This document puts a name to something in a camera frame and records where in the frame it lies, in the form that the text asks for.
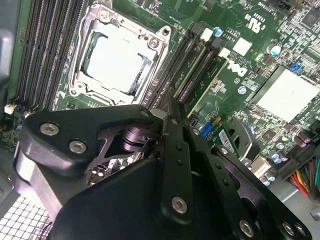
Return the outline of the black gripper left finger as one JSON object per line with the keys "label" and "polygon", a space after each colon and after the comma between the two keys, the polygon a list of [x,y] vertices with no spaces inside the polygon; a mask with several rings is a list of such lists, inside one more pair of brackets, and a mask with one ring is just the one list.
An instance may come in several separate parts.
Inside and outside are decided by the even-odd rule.
{"label": "black gripper left finger", "polygon": [[183,132],[175,99],[164,118],[136,104],[38,112],[22,125],[14,169],[54,224],[77,194],[138,161],[159,159],[163,137]]}

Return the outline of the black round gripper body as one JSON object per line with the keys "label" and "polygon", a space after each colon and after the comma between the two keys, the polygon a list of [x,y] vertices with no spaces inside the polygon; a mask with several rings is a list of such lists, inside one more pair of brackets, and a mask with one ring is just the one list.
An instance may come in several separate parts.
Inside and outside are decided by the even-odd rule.
{"label": "black round gripper body", "polygon": [[165,135],[158,159],[140,160],[80,192],[57,215],[53,240],[223,240],[208,183],[186,131]]}

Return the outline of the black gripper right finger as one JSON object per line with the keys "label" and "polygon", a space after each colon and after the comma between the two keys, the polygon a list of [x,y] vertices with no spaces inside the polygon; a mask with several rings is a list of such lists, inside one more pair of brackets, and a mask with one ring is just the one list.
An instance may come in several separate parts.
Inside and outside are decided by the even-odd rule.
{"label": "black gripper right finger", "polygon": [[194,133],[182,102],[178,109],[191,150],[191,162],[208,184],[224,240],[311,240],[308,228],[230,151],[209,148]]}

